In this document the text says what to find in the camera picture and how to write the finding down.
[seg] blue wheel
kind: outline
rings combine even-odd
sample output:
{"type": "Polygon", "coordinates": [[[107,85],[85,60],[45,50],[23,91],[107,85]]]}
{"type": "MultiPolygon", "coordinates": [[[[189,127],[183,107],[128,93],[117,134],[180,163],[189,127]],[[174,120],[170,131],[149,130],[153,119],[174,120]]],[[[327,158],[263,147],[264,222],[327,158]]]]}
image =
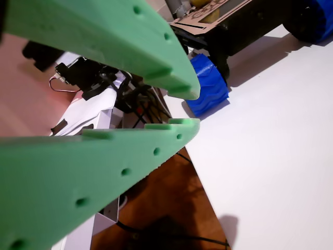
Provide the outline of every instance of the blue wheel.
{"type": "Polygon", "coordinates": [[[205,55],[199,54],[191,60],[200,82],[200,96],[197,100],[186,100],[196,117],[216,107],[229,96],[227,84],[216,66],[205,55]]]}
{"type": "Polygon", "coordinates": [[[333,0],[294,0],[285,28],[297,39],[317,43],[333,33],[333,0]]]}

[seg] pink wall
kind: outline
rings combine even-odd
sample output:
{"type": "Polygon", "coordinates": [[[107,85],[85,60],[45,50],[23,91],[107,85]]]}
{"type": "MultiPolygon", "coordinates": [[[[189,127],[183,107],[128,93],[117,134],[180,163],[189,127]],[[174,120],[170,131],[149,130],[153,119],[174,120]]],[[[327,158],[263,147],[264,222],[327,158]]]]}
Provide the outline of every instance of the pink wall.
{"type": "Polygon", "coordinates": [[[49,88],[54,68],[36,69],[22,56],[26,43],[3,34],[0,44],[0,136],[49,135],[74,97],[49,88]]]}

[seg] black wheel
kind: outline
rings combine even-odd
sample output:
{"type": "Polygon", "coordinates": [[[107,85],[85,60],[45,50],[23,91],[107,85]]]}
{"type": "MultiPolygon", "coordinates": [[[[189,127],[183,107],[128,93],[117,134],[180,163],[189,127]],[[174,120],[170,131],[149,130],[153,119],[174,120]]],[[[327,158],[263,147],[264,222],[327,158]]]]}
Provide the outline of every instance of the black wheel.
{"type": "Polygon", "coordinates": [[[332,0],[294,0],[285,28],[297,39],[316,43],[333,31],[332,0]]]}

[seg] yellow object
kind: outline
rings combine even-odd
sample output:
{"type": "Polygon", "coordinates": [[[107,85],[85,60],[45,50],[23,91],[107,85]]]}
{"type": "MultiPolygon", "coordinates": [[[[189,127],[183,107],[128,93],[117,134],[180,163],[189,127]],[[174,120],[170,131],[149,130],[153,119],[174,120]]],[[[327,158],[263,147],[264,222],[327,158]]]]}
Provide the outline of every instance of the yellow object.
{"type": "Polygon", "coordinates": [[[200,20],[200,22],[203,22],[203,23],[214,23],[216,20],[219,19],[219,17],[220,17],[220,10],[216,9],[212,13],[210,13],[209,15],[207,15],[205,18],[203,18],[202,20],[200,20]]]}
{"type": "Polygon", "coordinates": [[[196,6],[197,8],[201,8],[206,4],[210,3],[212,0],[190,0],[191,4],[196,6]]]}

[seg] green foam jaw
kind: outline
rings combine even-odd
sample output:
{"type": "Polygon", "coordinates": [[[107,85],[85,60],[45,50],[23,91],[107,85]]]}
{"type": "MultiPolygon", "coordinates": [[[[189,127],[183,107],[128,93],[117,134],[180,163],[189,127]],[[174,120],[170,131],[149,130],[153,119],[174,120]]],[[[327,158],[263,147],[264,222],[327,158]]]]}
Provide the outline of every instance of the green foam jaw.
{"type": "Polygon", "coordinates": [[[0,249],[50,248],[178,152],[198,131],[198,119],[170,119],[145,129],[3,139],[0,249]]]}
{"type": "Polygon", "coordinates": [[[137,74],[171,96],[199,97],[177,37],[144,0],[9,0],[5,31],[137,74]]]}

